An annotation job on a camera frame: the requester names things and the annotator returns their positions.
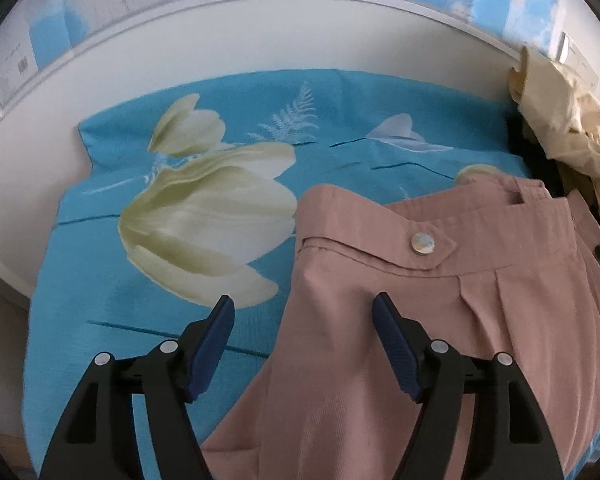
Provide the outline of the white wall socket panel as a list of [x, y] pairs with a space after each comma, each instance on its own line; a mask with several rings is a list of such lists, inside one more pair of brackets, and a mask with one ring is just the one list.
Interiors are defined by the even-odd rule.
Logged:
[[556, 61], [573, 71], [588, 87], [595, 89], [598, 83], [598, 76], [593, 70], [584, 54], [577, 47], [576, 43], [565, 33], [562, 32], [558, 42], [556, 52]]

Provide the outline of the cream garment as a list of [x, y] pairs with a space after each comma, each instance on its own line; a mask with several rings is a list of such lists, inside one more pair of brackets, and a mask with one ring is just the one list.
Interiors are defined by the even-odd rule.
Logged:
[[508, 90], [546, 157], [591, 178], [600, 207], [600, 100], [571, 68], [528, 47]]

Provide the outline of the black garment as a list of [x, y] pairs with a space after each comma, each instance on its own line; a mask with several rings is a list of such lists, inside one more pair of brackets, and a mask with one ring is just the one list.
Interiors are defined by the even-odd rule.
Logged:
[[559, 172], [558, 162], [548, 159], [536, 140], [536, 137], [519, 112], [509, 110], [505, 113], [507, 127], [508, 150], [519, 156], [528, 169], [529, 176], [541, 180], [553, 197], [565, 196], [562, 176]]

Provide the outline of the blue floral bed sheet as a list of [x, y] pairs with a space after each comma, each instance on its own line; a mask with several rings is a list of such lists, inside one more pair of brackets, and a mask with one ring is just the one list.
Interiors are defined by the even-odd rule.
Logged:
[[[202, 453], [274, 350], [302, 196], [332, 185], [390, 205], [473, 176], [532, 180], [507, 149], [508, 111], [396, 77], [282, 70], [166, 89], [81, 122], [92, 171], [60, 202], [31, 304], [23, 423], [36, 472], [94, 356], [143, 356], [226, 295], [233, 330], [186, 408]], [[465, 479], [474, 405], [464, 396], [443, 479]], [[133, 411], [141, 479], [163, 479], [142, 396]]]

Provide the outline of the pink shirt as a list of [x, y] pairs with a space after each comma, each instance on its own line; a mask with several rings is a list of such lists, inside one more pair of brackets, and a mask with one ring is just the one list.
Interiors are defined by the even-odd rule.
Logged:
[[379, 205], [317, 185], [297, 210], [291, 291], [268, 360], [202, 452], [219, 479], [388, 479], [418, 406], [372, 322], [386, 292], [431, 338], [510, 353], [564, 471], [600, 429], [600, 226], [578, 194], [473, 176]]

